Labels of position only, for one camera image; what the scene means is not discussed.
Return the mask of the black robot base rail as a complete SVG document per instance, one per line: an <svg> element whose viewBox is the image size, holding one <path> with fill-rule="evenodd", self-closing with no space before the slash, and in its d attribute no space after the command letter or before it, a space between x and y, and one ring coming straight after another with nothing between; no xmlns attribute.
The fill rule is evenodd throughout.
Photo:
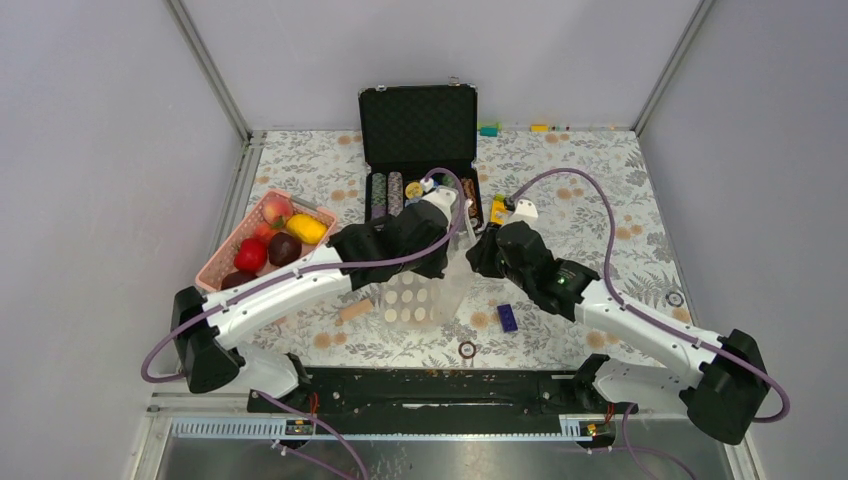
<svg viewBox="0 0 848 480"><path fill-rule="evenodd" d="M251 392L247 410L311 412L345 435L556 434L563 415L621 414L592 384L600 358L577 370L307 367L279 406Z"/></svg>

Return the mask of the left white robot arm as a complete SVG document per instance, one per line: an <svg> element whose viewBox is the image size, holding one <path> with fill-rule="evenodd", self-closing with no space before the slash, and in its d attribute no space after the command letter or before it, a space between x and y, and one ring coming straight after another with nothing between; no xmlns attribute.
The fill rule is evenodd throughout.
<svg viewBox="0 0 848 480"><path fill-rule="evenodd" d="M252 345L252 336L313 303L403 272L443 277L448 243L466 212L462 194L438 187L399 215L347 225L306 257L242 285L209 295L180 290L171 332L188 390L239 384L271 395L285 410L301 409L311 388L303 369L289 355Z"/></svg>

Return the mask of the dark purple plum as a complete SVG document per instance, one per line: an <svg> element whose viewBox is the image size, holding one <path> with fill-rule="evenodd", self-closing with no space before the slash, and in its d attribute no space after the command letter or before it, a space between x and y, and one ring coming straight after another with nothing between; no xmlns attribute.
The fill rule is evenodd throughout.
<svg viewBox="0 0 848 480"><path fill-rule="evenodd" d="M298 260L301 252L300 240L285 232L275 234L267 246L268 262L275 267L284 267Z"/></svg>

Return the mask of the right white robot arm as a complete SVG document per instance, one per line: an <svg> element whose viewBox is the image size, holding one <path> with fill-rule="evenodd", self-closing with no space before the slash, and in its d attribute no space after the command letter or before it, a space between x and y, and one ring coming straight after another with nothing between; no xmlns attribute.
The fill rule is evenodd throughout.
<svg viewBox="0 0 848 480"><path fill-rule="evenodd" d="M471 269L507 279L541 310L611 333L657 361L632 365L593 357L580 368L575 402L597 412L609 402L684 414L714 440L738 445L770 386L756 340L684 325L607 286L594 270L557 258L532 227L535 206L520 200L504 224L490 223L467 252Z"/></svg>

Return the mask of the clear zip top bag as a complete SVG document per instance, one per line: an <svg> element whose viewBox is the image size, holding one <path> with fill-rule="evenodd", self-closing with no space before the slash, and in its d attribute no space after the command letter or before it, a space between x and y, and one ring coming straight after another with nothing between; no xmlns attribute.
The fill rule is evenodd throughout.
<svg viewBox="0 0 848 480"><path fill-rule="evenodd" d="M443 278L428 279L408 271L382 284L378 307L383 320L406 329L435 328L452 320L474 280L465 253L475 240L468 227L450 240Z"/></svg>

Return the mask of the pink plastic basket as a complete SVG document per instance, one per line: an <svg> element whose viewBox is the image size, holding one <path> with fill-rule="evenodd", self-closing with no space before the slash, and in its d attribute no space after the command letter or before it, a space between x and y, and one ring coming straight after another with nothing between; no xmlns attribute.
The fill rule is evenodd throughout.
<svg viewBox="0 0 848 480"><path fill-rule="evenodd" d="M262 209L270 200L278 198L289 200L295 214L307 215L322 223L327 231L317 244L303 244L300 257L307 257L319 245L324 244L337 229L338 217L331 210L301 199L281 189L268 190L256 204L247 210L244 218L214 252L207 263L195 276L195 285L203 292L215 292L220 289L223 278L236 270L234 259L243 240L252 236L256 227L264 220Z"/></svg>

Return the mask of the dark red apple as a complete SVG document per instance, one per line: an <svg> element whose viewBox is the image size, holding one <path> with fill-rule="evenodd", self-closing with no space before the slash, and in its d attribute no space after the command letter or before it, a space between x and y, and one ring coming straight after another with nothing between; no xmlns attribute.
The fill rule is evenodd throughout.
<svg viewBox="0 0 848 480"><path fill-rule="evenodd" d="M255 280L258 275L249 271L235 271L223 277L220 283L220 290L231 289L252 280Z"/></svg>

